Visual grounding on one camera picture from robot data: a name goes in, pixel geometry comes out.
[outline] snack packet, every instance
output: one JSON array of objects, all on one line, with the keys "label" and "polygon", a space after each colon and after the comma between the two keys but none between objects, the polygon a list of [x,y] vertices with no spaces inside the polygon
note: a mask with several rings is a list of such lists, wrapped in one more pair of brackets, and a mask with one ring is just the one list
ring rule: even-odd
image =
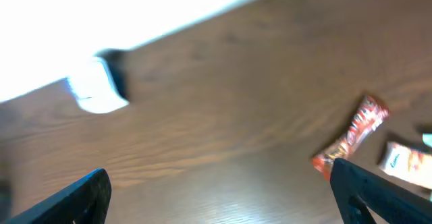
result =
[{"label": "snack packet", "polygon": [[432,189],[432,155],[427,153],[388,142],[379,168],[390,176]]},{"label": "snack packet", "polygon": [[362,141],[381,125],[389,116],[389,109],[366,95],[360,104],[348,131],[332,145],[312,158],[313,166],[325,179],[330,180],[331,168],[336,158],[347,159],[360,146]]}]

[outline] wood grain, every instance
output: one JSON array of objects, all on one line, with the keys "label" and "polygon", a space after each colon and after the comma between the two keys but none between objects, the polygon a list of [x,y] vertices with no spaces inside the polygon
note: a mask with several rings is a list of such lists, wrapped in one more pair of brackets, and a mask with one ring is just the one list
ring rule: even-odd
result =
[{"label": "wood grain", "polygon": [[128,52],[124,109],[83,112],[64,81],[0,105],[14,213],[104,167],[108,223],[340,223],[309,157],[366,90],[393,115],[356,164],[383,175],[388,132],[419,140],[431,3],[260,0]]}]

